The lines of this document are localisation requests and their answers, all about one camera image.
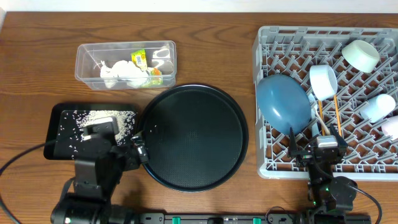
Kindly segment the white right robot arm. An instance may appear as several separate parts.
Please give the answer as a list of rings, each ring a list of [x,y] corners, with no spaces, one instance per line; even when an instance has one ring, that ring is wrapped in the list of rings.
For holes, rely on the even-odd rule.
[[[329,131],[329,136],[317,135],[299,149],[290,129],[288,156],[297,167],[308,170],[308,199],[315,203],[299,213],[294,223],[347,223],[346,212],[353,209],[358,185],[347,177],[335,177],[332,171],[346,155],[348,144],[333,126]]]

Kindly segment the pink cup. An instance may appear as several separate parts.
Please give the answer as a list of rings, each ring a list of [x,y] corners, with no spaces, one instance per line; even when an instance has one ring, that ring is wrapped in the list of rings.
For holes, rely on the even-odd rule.
[[[381,126],[382,132],[385,136],[391,137],[394,141],[398,138],[398,116],[393,116]]]

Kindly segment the white napkin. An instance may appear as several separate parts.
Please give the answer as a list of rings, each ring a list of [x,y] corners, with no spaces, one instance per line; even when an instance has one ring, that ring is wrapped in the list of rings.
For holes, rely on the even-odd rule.
[[[127,81],[127,85],[140,88],[148,81],[148,74],[137,67],[132,61],[121,60],[116,62],[112,71],[118,78]]]
[[[100,77],[103,79],[106,88],[112,89],[118,82],[118,74],[112,67],[108,67],[105,61],[101,61],[102,67]]]

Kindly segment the teal green bowl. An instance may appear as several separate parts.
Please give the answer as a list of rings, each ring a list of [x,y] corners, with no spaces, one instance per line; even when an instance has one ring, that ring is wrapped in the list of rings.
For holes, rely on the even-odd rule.
[[[363,40],[352,41],[341,53],[350,65],[364,73],[371,73],[380,60],[376,48]]]

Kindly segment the round black serving tray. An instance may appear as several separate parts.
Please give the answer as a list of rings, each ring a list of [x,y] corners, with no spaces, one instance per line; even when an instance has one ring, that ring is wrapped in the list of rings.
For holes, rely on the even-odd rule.
[[[245,158],[249,133],[237,102],[201,84],[175,86],[156,96],[137,125],[149,160],[147,173],[181,192],[202,192],[230,179]]]

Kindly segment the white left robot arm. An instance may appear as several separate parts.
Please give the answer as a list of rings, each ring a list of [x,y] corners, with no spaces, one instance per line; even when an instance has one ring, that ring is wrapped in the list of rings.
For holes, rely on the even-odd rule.
[[[132,144],[118,146],[111,135],[94,134],[83,141],[83,155],[75,159],[75,177],[68,180],[52,223],[139,223],[139,215],[127,207],[112,205],[111,197],[123,172],[149,161],[140,134]]]

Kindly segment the light blue cup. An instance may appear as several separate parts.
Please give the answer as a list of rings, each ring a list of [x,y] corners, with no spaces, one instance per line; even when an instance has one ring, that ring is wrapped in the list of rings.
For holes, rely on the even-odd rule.
[[[396,101],[392,96],[381,94],[368,100],[361,109],[360,115],[364,119],[369,119],[371,123],[375,123],[391,113],[395,107]]]

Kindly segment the yellow snack wrapper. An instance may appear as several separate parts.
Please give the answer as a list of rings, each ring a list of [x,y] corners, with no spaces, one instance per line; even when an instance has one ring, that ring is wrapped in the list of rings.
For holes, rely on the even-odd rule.
[[[150,87],[155,85],[163,84],[162,72],[155,67],[148,66],[146,51],[140,49],[136,52],[131,53],[131,58],[134,64],[141,69],[142,72],[146,73],[145,82],[141,85],[142,87]]]

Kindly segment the light blue small bowl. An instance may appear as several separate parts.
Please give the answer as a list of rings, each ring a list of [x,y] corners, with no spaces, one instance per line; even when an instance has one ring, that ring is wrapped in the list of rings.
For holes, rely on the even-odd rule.
[[[334,70],[329,65],[314,65],[310,67],[310,84],[314,95],[320,101],[333,97],[338,84]]]

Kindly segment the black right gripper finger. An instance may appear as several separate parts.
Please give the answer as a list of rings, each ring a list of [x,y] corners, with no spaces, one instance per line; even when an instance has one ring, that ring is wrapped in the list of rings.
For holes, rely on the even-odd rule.
[[[293,128],[290,127],[288,155],[289,157],[297,157],[299,155],[299,152],[300,151],[297,147]]]
[[[348,148],[348,144],[339,135],[339,132],[335,129],[335,127],[333,125],[330,125],[330,132],[331,132],[331,135],[333,135],[335,137],[339,149],[347,149]]]

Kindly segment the dark blue plate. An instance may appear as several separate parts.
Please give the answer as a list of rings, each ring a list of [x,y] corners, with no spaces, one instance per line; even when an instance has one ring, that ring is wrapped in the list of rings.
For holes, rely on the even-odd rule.
[[[301,133],[311,119],[311,106],[306,92],[287,75],[263,78],[256,88],[257,105],[264,119],[278,132]]]

